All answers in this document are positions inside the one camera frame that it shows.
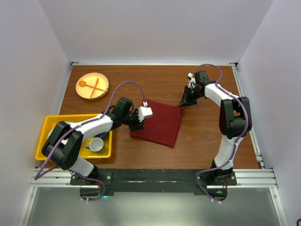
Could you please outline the dark red cloth napkin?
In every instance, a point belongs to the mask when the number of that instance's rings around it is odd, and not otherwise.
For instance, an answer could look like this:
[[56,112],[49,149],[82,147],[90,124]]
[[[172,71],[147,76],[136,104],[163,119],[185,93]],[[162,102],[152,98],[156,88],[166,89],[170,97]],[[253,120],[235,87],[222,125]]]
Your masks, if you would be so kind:
[[151,100],[147,103],[152,109],[153,116],[146,120],[143,129],[131,131],[130,137],[174,147],[184,117],[184,109]]

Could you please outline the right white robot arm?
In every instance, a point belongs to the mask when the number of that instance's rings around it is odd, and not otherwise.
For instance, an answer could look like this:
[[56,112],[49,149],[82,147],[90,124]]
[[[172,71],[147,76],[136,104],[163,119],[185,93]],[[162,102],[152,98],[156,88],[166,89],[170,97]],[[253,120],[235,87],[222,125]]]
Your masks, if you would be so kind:
[[234,95],[216,81],[208,78],[206,71],[188,74],[189,84],[185,86],[180,107],[197,104],[201,97],[211,99],[220,108],[219,129],[222,141],[211,168],[197,174],[197,181],[206,185],[220,185],[231,177],[233,160],[238,146],[252,128],[250,102],[247,97]]

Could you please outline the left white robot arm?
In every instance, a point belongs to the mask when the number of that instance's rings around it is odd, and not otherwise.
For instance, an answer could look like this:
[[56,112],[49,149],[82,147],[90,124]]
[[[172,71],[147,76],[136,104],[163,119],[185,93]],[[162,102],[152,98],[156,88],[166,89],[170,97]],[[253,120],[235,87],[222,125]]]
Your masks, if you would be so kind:
[[132,101],[122,97],[115,106],[88,120],[58,122],[43,145],[42,154],[59,168],[81,175],[81,180],[87,185],[94,184],[98,178],[98,168],[80,157],[81,145],[87,139],[110,132],[121,125],[127,125],[131,131],[143,129],[146,119],[153,115],[152,109],[146,102],[137,109],[131,107]]

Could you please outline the dark blue mug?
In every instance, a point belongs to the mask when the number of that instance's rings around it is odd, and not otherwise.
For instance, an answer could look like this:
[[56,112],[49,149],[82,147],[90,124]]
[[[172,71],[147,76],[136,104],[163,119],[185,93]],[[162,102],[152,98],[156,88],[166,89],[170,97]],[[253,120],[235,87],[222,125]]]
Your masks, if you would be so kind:
[[99,133],[99,134],[95,135],[95,137],[103,138],[105,135],[106,135],[106,132],[103,132],[103,133]]

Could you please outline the grey white mug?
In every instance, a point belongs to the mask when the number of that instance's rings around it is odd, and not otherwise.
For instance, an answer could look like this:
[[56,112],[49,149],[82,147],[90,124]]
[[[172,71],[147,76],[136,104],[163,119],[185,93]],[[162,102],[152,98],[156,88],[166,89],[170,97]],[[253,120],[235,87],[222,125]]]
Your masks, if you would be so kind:
[[103,151],[104,141],[101,138],[95,137],[93,138],[88,145],[86,145],[86,149],[89,149],[92,152],[100,153]]

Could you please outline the orange plastic fork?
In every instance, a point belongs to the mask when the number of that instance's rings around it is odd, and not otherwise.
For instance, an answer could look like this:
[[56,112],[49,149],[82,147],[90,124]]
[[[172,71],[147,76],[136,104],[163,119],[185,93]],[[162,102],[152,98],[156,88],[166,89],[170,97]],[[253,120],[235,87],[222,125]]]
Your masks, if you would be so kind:
[[90,95],[90,99],[92,99],[93,94],[94,94],[94,92],[95,92],[95,90],[96,90],[96,88],[97,88],[98,83],[99,83],[99,78],[97,77],[96,82],[95,82],[95,85],[94,85],[93,90],[92,90],[92,93],[91,93],[91,95]]

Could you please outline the orange round plate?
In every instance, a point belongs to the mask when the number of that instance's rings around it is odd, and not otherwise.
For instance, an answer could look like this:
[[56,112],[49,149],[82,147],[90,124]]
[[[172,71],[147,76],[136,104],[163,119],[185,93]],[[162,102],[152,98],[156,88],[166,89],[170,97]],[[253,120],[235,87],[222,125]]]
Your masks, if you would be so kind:
[[[80,87],[79,82],[85,81],[88,85],[94,86],[97,77],[99,78],[99,83],[97,88],[103,89],[104,91],[95,90],[92,99],[90,99],[90,95],[92,93],[93,88],[89,87]],[[110,83],[107,77],[101,73],[87,73],[83,75],[76,83],[75,89],[77,94],[83,99],[87,100],[96,100],[105,96],[110,88]]]

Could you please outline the orange plastic spoon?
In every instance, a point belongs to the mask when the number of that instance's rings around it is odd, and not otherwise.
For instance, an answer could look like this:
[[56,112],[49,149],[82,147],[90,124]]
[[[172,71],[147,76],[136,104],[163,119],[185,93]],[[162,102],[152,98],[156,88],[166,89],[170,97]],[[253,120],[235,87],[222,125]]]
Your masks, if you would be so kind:
[[80,87],[89,87],[89,88],[93,88],[93,86],[88,85],[85,81],[80,81],[80,82],[79,82],[79,86],[80,86]]

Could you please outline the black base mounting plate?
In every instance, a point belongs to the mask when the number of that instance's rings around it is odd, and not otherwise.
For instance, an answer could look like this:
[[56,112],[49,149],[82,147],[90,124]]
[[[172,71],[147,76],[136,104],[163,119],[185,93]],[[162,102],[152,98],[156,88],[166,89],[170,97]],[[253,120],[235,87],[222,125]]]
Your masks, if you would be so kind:
[[210,194],[212,197],[225,198],[227,187],[237,185],[235,172],[228,170],[208,171],[202,169],[99,169],[93,180],[72,176],[70,184],[81,186],[82,197],[99,195],[98,186],[106,196],[115,193],[193,193]]

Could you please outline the yellow plastic bin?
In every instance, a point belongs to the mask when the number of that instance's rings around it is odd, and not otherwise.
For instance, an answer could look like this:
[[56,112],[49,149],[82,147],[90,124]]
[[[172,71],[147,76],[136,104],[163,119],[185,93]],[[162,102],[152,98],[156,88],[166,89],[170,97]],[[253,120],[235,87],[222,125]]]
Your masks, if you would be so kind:
[[[68,115],[49,115],[45,118],[44,124],[41,130],[40,139],[38,147],[35,154],[35,159],[38,161],[44,161],[46,156],[41,152],[43,145],[45,144],[49,133],[55,127],[55,125],[60,121],[65,121],[66,123],[78,123],[80,121],[89,120],[90,118],[96,117],[97,114],[68,114]],[[106,159],[111,156],[112,147],[112,131],[106,133],[106,137],[103,137],[104,147],[99,152],[93,152],[86,148],[89,142],[94,137],[88,137],[82,144],[79,155],[85,159]]]

